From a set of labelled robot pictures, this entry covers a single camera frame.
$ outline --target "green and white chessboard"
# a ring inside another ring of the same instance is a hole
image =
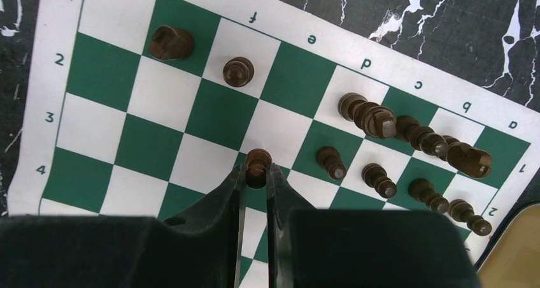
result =
[[[191,32],[194,53],[153,59],[159,25]],[[222,78],[237,56],[255,66],[240,89]],[[492,173],[473,180],[365,137],[338,114],[347,92],[489,151]],[[165,219],[264,148],[316,207],[426,209],[407,195],[423,177],[496,229],[540,166],[540,114],[277,0],[41,0],[27,99],[11,215]],[[342,182],[315,162],[325,145],[349,169]],[[394,198],[361,180],[369,162],[397,183]],[[249,190],[243,287],[267,283],[265,204],[264,190]],[[488,237],[456,228],[476,261]]]

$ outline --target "white square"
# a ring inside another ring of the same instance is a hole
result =
[[[385,206],[383,206],[383,210],[408,210],[407,208],[403,208],[398,205],[394,205],[392,203],[386,202]]]
[[[168,183],[114,165],[99,213],[157,217]]]
[[[280,166],[291,168],[311,125],[311,119],[259,100],[240,152],[263,148]]]
[[[442,108],[437,109],[437,112],[429,123],[429,127],[437,134],[450,135],[471,146],[474,146],[484,131],[483,125]],[[457,169],[450,166],[447,162],[440,160],[438,157],[429,156],[422,151],[415,151],[413,157],[448,171],[457,172]]]
[[[339,186],[291,170],[287,181],[304,199],[316,208],[330,208]]]
[[[127,112],[184,132],[201,78],[141,57]]]
[[[142,54],[155,0],[84,0],[79,31]]]
[[[124,120],[124,112],[66,94],[57,145],[113,164]]]
[[[455,175],[443,196],[448,202],[452,202],[456,199],[463,199],[472,206],[474,214],[481,215],[496,193],[496,188],[473,180],[472,178],[467,178],[466,176]],[[453,219],[450,220],[455,225],[468,229],[466,223],[456,222]]]
[[[221,18],[202,77],[259,98],[280,43],[270,36]],[[223,79],[223,67],[235,57],[250,60],[254,70],[250,83],[240,88],[230,86]]]
[[[75,206],[42,198],[39,204],[39,214],[49,216],[72,215],[72,216],[97,216],[96,213]]]
[[[240,288],[268,288],[268,264],[252,261]]]
[[[237,155],[233,149],[184,134],[170,182],[207,194],[229,175]]]
[[[368,101],[381,104],[388,92],[388,86],[344,67],[336,66],[315,114],[315,120],[363,138],[366,134],[354,122],[345,120],[338,112],[339,100],[349,92],[356,92],[366,97]]]
[[[367,164],[375,162],[386,170],[388,177],[394,183],[397,183],[410,158],[406,154],[384,147],[383,145],[369,140],[363,140],[341,186],[365,194],[366,196],[386,201],[387,199],[381,197],[363,181],[362,170]]]
[[[259,246],[262,233],[266,227],[266,213],[246,207],[246,218],[244,221],[244,235],[242,239],[242,256],[255,257],[255,252]]]

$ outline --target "printed number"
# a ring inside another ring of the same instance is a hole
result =
[[[62,61],[64,60],[64,55],[63,54],[56,54],[56,56],[58,56],[59,59],[57,59],[54,63],[60,65],[60,66],[63,66],[64,63],[62,63]]]
[[[47,112],[47,118],[45,119],[45,121],[53,122],[54,121],[54,118],[52,118],[53,116],[54,116],[54,113]]]
[[[42,175],[45,174],[45,166],[40,166],[38,169],[36,169],[37,172],[41,173]]]

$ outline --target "chess piece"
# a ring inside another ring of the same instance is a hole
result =
[[[248,152],[245,161],[246,184],[253,189],[260,189],[266,185],[266,168],[272,164],[272,157],[268,151],[253,149]]]
[[[223,67],[223,79],[232,87],[242,87],[253,79],[253,64],[245,57],[235,57]]]
[[[397,193],[395,183],[388,177],[387,172],[379,164],[371,163],[362,170],[362,179],[383,198],[388,199]]]
[[[448,144],[441,135],[430,127],[421,126],[417,119],[410,116],[397,118],[395,137],[427,155],[440,156],[448,151]]]
[[[195,47],[193,36],[180,28],[160,25],[152,34],[148,51],[162,61],[185,59]]]
[[[440,159],[471,178],[485,178],[489,175],[493,157],[488,152],[471,147],[452,136],[445,135],[444,139],[448,143],[448,151],[446,155],[439,156]]]
[[[347,175],[347,168],[341,161],[341,155],[334,147],[326,146],[319,149],[316,160],[333,180],[342,180]]]
[[[475,215],[473,207],[461,199],[450,203],[448,215],[458,222],[466,222],[467,227],[478,236],[486,236],[491,233],[491,224],[480,215]]]
[[[424,178],[418,178],[409,185],[409,195],[425,203],[433,212],[446,213],[448,210],[448,200],[436,193],[433,184]]]
[[[385,106],[349,92],[341,97],[337,108],[343,118],[354,121],[357,127],[371,137],[385,140],[395,136],[395,115]]]

